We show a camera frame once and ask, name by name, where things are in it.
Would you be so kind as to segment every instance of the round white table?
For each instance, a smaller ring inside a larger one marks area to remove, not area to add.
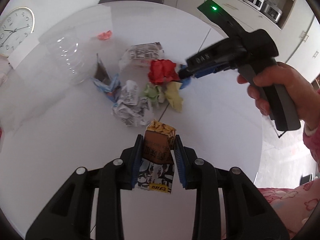
[[[118,71],[118,61],[131,45],[159,41],[165,58],[184,63],[222,39],[188,13],[140,1],[84,9],[40,37],[40,43],[0,88],[4,129],[0,207],[22,236],[77,167],[103,167],[132,147],[137,135],[145,131],[145,127],[126,127],[116,119],[111,114],[112,102],[90,79],[72,85],[64,76],[65,69],[50,54],[46,40],[70,28],[85,45],[84,57],[98,52],[111,74]],[[110,40],[95,38],[107,30],[113,32]],[[133,79],[142,89],[148,79],[147,72],[141,73],[125,69],[121,80]],[[236,83],[236,76],[235,71],[226,71],[194,79],[180,91],[182,113],[170,106],[154,112],[155,118],[164,113],[161,121],[175,127],[184,145],[194,148],[198,157],[218,168],[238,166],[253,181],[261,156],[261,116],[246,86]],[[126,239],[191,238],[196,192],[182,188],[177,171],[170,195],[138,188],[121,195]]]

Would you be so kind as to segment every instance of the pink sleeve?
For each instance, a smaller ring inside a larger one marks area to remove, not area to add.
[[[306,132],[303,132],[303,142],[305,146],[310,150],[312,157],[318,163],[318,169],[320,170],[320,127],[318,126],[316,132],[308,136]]]

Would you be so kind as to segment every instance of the crumpled white paper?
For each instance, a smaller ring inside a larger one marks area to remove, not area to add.
[[[154,116],[149,98],[139,97],[138,90],[137,83],[128,80],[119,100],[112,107],[112,114],[127,126],[148,125]]]

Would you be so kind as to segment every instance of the floor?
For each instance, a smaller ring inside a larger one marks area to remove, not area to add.
[[[316,162],[303,144],[304,122],[297,131],[278,138],[273,121],[263,116],[263,143],[257,187],[295,188],[301,176],[316,174]]]

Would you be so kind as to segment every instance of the pink fabric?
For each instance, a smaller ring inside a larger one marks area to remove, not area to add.
[[[320,127],[312,136],[303,132],[303,142],[320,167]],[[320,179],[308,182],[295,189],[260,188],[260,192],[274,208],[290,238],[302,228],[303,220],[308,218],[320,200]]]

